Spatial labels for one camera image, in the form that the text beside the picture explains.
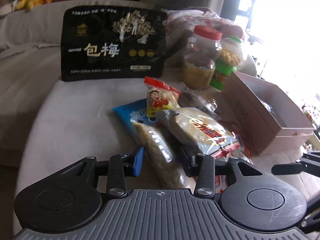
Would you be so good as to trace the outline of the Wangzai red yellow snack packet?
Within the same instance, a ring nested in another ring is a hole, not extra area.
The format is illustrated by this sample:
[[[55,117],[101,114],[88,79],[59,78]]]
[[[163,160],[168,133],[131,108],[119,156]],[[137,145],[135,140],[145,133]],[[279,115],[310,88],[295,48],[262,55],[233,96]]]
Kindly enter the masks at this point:
[[[163,81],[147,76],[144,83],[148,88],[146,97],[146,114],[148,117],[154,116],[158,111],[179,107],[178,98],[181,91]]]

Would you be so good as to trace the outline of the pink cardboard box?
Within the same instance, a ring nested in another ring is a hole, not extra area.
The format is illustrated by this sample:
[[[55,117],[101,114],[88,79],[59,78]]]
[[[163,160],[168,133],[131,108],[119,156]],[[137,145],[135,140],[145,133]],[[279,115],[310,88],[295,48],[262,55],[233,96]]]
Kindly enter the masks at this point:
[[[313,126],[305,114],[272,83],[233,72],[222,94],[257,154],[297,149],[313,134]]]

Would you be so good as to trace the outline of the clear wrapped dark snack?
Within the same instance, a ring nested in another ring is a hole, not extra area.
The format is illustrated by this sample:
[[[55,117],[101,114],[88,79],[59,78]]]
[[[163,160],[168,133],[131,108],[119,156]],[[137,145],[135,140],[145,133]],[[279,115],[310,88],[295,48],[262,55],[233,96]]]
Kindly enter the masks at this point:
[[[194,90],[188,87],[183,88],[178,98],[178,104],[180,107],[194,107],[210,115],[213,119],[217,120],[219,118],[215,113],[217,109],[216,100],[205,90]]]

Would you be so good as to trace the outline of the beige sofa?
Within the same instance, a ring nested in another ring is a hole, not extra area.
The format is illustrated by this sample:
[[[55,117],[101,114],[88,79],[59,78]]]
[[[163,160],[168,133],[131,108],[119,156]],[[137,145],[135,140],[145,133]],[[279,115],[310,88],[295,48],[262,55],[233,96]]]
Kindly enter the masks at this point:
[[[179,0],[136,0],[174,7]],[[106,0],[72,0],[1,19],[1,164],[18,167],[34,119],[60,76],[66,9]]]

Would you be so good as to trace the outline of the grey rice cracker packet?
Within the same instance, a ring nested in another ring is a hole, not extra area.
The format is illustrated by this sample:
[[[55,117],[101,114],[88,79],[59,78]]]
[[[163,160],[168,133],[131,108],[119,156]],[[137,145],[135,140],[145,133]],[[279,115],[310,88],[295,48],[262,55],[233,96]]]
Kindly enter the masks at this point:
[[[169,131],[161,123],[148,125],[131,120],[131,124],[161,184],[168,189],[194,191],[196,181],[186,175],[170,144]]]

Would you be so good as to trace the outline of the yellow plush toy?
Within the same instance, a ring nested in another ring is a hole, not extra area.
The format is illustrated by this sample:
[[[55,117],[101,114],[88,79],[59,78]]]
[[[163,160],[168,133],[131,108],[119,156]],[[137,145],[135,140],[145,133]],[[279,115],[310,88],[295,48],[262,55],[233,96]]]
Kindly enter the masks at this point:
[[[49,4],[53,0],[16,0],[14,3],[14,11],[26,10],[32,11],[35,7]]]

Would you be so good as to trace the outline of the red-lid clear plastic jar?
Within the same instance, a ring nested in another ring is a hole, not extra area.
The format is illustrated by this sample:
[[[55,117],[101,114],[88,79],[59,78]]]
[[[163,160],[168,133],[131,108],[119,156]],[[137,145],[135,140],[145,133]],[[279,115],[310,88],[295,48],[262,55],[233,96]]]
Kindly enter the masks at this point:
[[[191,89],[201,90],[210,85],[215,61],[222,50],[222,33],[210,27],[196,25],[188,39],[183,56],[182,80]]]

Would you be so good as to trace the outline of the green-lid snack jar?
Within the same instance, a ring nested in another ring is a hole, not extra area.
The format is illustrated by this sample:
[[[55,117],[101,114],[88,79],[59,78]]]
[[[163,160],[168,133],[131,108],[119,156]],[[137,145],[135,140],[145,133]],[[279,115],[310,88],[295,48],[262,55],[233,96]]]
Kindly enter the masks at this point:
[[[222,90],[232,72],[237,71],[247,59],[244,42],[237,36],[229,36],[221,40],[222,50],[215,62],[215,71],[210,85]]]

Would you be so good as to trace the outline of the large black plum snack bag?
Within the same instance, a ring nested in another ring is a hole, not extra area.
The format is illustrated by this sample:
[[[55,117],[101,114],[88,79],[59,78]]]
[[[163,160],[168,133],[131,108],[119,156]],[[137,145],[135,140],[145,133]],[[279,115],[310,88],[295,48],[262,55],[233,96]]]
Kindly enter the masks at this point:
[[[111,5],[66,10],[61,79],[161,77],[168,16],[163,11]]]

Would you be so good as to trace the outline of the red rice cracker packet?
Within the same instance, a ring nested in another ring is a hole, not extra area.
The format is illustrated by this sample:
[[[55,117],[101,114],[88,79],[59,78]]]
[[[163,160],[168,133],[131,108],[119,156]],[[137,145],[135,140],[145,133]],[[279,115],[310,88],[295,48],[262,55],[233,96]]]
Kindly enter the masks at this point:
[[[251,158],[239,135],[228,131],[207,113],[194,107],[161,110],[156,113],[161,132],[171,146],[188,179],[196,189],[200,166],[205,155],[227,161],[238,157],[249,163]]]

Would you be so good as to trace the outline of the blue snack packet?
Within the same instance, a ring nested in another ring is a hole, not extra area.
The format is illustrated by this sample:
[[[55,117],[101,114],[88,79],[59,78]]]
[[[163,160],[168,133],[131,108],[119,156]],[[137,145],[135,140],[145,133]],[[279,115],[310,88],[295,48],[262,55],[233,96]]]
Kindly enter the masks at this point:
[[[149,125],[149,118],[146,114],[146,99],[140,99],[126,105],[112,108],[118,119],[124,124],[126,130],[135,141],[138,141],[137,133],[132,125],[133,122]]]

